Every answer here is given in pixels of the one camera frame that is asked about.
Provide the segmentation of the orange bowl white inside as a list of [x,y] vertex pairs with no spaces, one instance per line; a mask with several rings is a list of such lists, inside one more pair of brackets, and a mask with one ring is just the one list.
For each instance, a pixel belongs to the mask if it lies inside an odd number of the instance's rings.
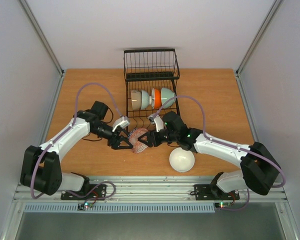
[[161,91],[156,89],[156,88],[152,88],[151,90],[151,107],[152,109],[158,109],[162,106],[162,101],[161,101]]

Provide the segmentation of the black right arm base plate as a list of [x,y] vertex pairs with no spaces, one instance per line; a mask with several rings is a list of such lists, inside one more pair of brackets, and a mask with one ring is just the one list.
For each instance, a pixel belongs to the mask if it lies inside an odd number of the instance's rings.
[[234,190],[223,192],[218,187],[210,184],[195,184],[192,194],[197,201],[237,201],[240,199],[239,193]]

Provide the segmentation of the red white patterned bowl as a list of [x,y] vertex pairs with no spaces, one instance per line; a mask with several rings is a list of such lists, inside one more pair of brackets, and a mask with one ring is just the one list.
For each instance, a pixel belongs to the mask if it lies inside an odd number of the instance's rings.
[[129,135],[128,135],[128,140],[132,144],[132,152],[134,154],[139,154],[146,150],[148,147],[146,144],[140,142],[138,140],[139,137],[141,137],[143,134],[147,133],[148,130],[146,128],[135,128],[133,129]]

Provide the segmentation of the plain mint green bowl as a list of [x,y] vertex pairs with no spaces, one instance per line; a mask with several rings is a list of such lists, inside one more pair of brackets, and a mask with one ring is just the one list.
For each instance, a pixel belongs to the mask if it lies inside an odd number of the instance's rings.
[[176,99],[172,99],[171,98],[175,97],[176,94],[174,91],[163,87],[160,90],[160,97],[161,97],[161,105],[163,106],[164,109],[170,108],[176,101]]

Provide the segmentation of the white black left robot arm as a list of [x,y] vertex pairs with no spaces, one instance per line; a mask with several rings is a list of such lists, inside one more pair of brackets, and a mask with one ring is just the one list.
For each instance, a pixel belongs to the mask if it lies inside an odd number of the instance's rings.
[[69,124],[56,136],[40,146],[29,146],[23,157],[20,183],[41,195],[53,195],[59,191],[70,192],[79,199],[86,199],[90,193],[89,178],[79,173],[63,173],[61,161],[66,154],[85,136],[96,135],[105,139],[113,150],[132,149],[125,128],[130,124],[127,116],[122,116],[110,126],[104,121],[108,106],[95,101],[90,109],[79,110]]

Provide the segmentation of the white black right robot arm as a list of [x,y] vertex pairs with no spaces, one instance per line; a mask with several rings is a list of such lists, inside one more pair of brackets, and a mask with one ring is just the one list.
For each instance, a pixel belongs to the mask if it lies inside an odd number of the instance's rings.
[[239,168],[233,172],[220,172],[211,181],[210,192],[217,199],[241,189],[266,196],[282,173],[280,165],[260,142],[246,145],[216,138],[201,129],[187,127],[173,111],[163,117],[153,114],[149,119],[155,129],[138,137],[148,147],[177,143],[185,151],[210,155]]

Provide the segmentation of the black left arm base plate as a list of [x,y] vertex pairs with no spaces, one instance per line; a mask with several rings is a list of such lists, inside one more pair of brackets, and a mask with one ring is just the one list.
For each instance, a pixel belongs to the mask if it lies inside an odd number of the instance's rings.
[[60,199],[63,201],[83,201],[87,199],[103,200],[106,197],[106,184],[91,184],[85,191],[74,191],[74,194],[65,191],[61,193]]

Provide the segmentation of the beige floral bowl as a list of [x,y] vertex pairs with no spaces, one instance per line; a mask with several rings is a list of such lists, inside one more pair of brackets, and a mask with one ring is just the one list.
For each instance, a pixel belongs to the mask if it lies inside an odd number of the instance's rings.
[[140,110],[142,106],[142,93],[138,90],[131,91],[131,106],[132,110]]

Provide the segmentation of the green patterned bowl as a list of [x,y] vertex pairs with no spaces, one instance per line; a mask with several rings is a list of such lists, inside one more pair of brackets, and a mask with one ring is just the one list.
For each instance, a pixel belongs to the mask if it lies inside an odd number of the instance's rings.
[[141,110],[145,110],[148,106],[152,104],[152,97],[147,91],[141,90]]

